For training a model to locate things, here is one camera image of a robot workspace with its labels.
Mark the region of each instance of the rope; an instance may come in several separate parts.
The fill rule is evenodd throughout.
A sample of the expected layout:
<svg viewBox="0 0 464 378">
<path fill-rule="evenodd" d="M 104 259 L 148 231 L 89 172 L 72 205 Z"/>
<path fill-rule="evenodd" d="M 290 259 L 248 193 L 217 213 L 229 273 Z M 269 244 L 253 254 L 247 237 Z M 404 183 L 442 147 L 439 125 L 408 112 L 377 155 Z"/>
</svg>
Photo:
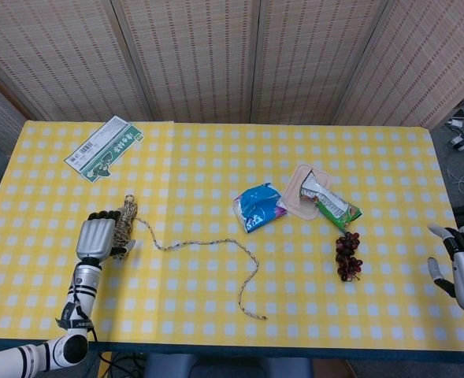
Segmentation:
<svg viewBox="0 0 464 378">
<path fill-rule="evenodd" d="M 267 317 L 265 316 L 252 313 L 251 311 L 246 309 L 242 304 L 242 294 L 244 292 L 244 289 L 246 288 L 249 281 L 253 279 L 254 275 L 258 273 L 258 270 L 260 268 L 260 261 L 243 244 L 237 242 L 235 239 L 226 238 L 226 239 L 211 240 L 209 242 L 203 242 L 200 240 L 186 240 L 183 242 L 176 243 L 172 246 L 161 246 L 160 244 L 158 244 L 153 228 L 150 226 L 150 224 L 146 220 L 136 216 L 137 204 L 135 203 L 135 197 L 133 195 L 127 195 L 125 197 L 123 207 L 118 210 L 121 211 L 121 218 L 120 218 L 120 221 L 117 223 L 117 226 L 115 229 L 113 245 L 115 245 L 114 243 L 117 243 L 117 246 L 124 246 L 130 241 L 130 232 L 132 231 L 132 222 L 134 219 L 136 219 L 138 222 L 144 224 L 147 227 L 147 229 L 151 233 L 151 238 L 153 239 L 154 246 L 156 246 L 159 250 L 162 250 L 164 252 L 169 251 L 169 250 L 175 250 L 175 249 L 181 248 L 182 246 L 190 246 L 190 245 L 211 246 L 213 244 L 221 244 L 221 243 L 233 243 L 237 245 L 241 250 L 246 252 L 247 256 L 249 256 L 249 258 L 256 265 L 253 272 L 244 280 L 242 286 L 240 287 L 239 294 L 238 294 L 239 308 L 242 310 L 243 313 L 245 313 L 249 317 L 252 317 L 253 319 L 258 319 L 260 321 L 264 321 L 267 319 Z"/>
</svg>

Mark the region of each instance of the barcode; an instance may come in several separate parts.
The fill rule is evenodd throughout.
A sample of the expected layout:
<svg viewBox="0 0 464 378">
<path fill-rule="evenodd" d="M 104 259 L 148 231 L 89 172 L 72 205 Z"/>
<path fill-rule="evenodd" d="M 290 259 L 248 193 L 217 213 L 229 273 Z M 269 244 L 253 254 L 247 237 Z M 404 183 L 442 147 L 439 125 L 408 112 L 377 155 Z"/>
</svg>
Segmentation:
<svg viewBox="0 0 464 378">
<path fill-rule="evenodd" d="M 80 153 L 84 154 L 85 152 L 87 152 L 88 150 L 90 150 L 92 147 L 93 147 L 93 143 L 92 143 L 92 142 L 88 142 L 87 144 L 85 144 L 84 146 L 82 146 L 82 147 L 80 148 Z"/>
</svg>

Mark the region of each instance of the blue snack bag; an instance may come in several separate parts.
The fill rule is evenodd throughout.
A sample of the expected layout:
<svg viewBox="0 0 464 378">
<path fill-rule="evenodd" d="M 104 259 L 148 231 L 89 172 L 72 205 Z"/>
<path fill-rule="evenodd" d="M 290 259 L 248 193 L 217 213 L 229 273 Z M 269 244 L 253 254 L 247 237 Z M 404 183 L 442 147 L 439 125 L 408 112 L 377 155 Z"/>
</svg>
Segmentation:
<svg viewBox="0 0 464 378">
<path fill-rule="evenodd" d="M 233 201 L 233 211 L 244 231 L 249 233 L 256 228 L 286 214 L 281 195 L 271 183 L 264 183 L 244 191 Z"/>
</svg>

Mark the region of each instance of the bunch of red grapes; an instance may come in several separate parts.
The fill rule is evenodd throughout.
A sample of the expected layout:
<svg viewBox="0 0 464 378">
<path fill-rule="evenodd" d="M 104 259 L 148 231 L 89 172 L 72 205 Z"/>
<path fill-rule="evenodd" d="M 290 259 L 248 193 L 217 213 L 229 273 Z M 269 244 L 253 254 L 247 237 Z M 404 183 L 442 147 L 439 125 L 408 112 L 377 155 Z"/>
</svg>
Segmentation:
<svg viewBox="0 0 464 378">
<path fill-rule="evenodd" d="M 336 257 L 335 261 L 339 263 L 339 268 L 336 270 L 339 273 L 342 281 L 359 280 L 356 276 L 361 272 L 362 260 L 358 260 L 354 254 L 359 246 L 359 234 L 346 232 L 344 236 L 336 241 Z"/>
</svg>

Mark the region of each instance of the yellow checkered tablecloth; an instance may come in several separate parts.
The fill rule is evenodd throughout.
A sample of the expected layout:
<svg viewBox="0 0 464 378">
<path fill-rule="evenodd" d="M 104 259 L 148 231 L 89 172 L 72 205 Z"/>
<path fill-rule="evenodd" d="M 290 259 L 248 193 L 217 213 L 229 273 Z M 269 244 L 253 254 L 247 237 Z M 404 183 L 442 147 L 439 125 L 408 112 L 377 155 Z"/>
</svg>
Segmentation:
<svg viewBox="0 0 464 378">
<path fill-rule="evenodd" d="M 103 263 L 92 319 L 100 340 L 257 347 L 464 350 L 464 313 L 432 284 L 428 256 L 448 258 L 429 222 L 454 225 L 429 133 L 421 128 L 135 123 L 144 140 L 88 183 L 64 163 L 98 123 L 28 122 L 0 186 L 0 338 L 51 339 L 65 303 L 80 225 L 133 193 L 161 244 L 235 238 L 234 245 L 135 249 Z M 332 175 L 359 206 L 361 280 L 336 274 L 338 230 L 288 214 L 247 235 L 232 200 L 300 163 Z"/>
</svg>

